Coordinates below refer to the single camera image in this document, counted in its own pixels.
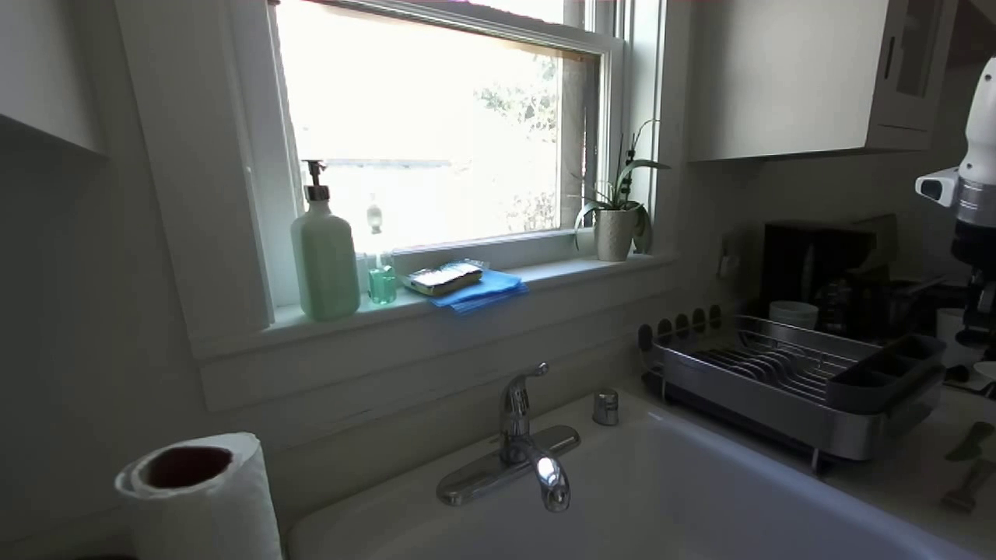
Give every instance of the sink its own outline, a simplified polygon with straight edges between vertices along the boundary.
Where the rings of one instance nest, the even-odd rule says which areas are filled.
[[[298,560],[968,560],[972,555],[743,445],[710,424],[622,391],[622,424],[595,426],[592,398],[534,419],[572,426],[561,456],[572,507],[546,513],[522,475],[463,507],[434,483],[493,451],[478,441],[295,526]]]

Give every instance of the kitchen faucet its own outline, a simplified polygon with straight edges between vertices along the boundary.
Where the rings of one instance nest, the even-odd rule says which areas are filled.
[[[501,447],[497,455],[486,455],[454,472],[449,472],[434,494],[458,507],[478,494],[488,494],[528,471],[534,472],[541,503],[550,513],[569,507],[569,479],[554,455],[567,455],[581,441],[581,436],[569,426],[550,426],[533,436],[528,428],[528,391],[525,380],[541,376],[546,363],[534,363],[533,370],[513,376],[501,391]]]

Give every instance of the cabinet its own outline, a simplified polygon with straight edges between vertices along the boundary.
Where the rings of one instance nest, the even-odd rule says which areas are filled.
[[[89,80],[69,0],[0,3],[0,148],[98,153]]]
[[[691,158],[925,148],[958,0],[710,0],[691,38]]]

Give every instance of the paper towel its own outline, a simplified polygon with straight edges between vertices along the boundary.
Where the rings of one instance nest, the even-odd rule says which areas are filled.
[[[261,445],[253,433],[150,451],[114,475],[141,560],[279,560]]]

